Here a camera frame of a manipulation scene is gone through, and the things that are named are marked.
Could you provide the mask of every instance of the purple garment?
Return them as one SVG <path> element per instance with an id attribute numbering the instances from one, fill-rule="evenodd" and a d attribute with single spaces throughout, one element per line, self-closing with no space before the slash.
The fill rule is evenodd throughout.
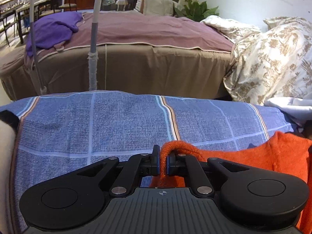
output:
<path id="1" fill-rule="evenodd" d="M 50 49 L 55 44 L 70 40 L 73 32 L 78 32 L 77 23 L 82 20 L 82 14 L 76 11 L 66 11 L 40 18 L 34 23 L 35 43 L 40 49 Z M 28 35 L 26 52 L 33 56 L 31 35 Z"/>

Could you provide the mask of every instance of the orange sweater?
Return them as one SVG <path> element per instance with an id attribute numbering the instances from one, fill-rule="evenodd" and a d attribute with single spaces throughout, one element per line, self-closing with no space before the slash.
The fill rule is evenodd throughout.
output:
<path id="1" fill-rule="evenodd" d="M 165 143 L 160 152 L 160 176 L 153 177 L 151 187 L 184 187 L 182 177 L 168 177 L 165 175 L 166 156 L 175 151 L 191 154 L 199 161 L 206 161 L 209 157 L 217 157 L 257 168 L 287 173 L 305 181 L 312 191 L 312 157 L 309 148 L 312 140 L 301 138 L 293 134 L 276 132 L 266 143 L 252 149 L 235 152 L 199 150 L 183 141 Z M 312 197 L 310 196 L 301 213 L 297 227 L 304 233 L 312 232 Z"/>

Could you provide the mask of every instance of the blue plaid blanket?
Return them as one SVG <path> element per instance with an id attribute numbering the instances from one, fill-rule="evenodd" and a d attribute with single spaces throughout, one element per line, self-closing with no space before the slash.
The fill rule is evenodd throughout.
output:
<path id="1" fill-rule="evenodd" d="M 18 231 L 26 229 L 18 202 L 27 188 L 109 156 L 125 161 L 171 140 L 238 151 L 296 128 L 277 108 L 117 91 L 32 97 L 4 109 L 21 119 L 11 194 Z"/>

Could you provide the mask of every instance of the potted plant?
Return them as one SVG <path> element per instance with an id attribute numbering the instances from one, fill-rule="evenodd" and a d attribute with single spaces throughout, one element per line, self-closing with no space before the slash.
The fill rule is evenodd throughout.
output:
<path id="1" fill-rule="evenodd" d="M 200 22 L 203 19 L 205 19 L 208 16 L 211 15 L 219 15 L 219 13 L 216 13 L 216 10 L 219 6 L 207 9 L 207 2 L 204 1 L 201 4 L 197 1 L 188 0 L 188 5 L 184 5 L 183 10 L 179 10 L 177 8 L 174 8 L 175 12 L 177 13 L 178 17 L 187 17 L 193 21 Z"/>

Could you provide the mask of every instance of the ribbed surface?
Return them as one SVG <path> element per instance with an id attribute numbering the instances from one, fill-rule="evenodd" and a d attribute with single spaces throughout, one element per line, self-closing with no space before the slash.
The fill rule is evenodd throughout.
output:
<path id="1" fill-rule="evenodd" d="M 66 234 L 260 234 L 244 229 L 218 210 L 211 199 L 194 197 L 188 188 L 137 188 L 127 198 L 113 199 L 95 221 Z M 25 234 L 38 234 L 30 228 Z M 295 228 L 271 234 L 299 234 Z"/>

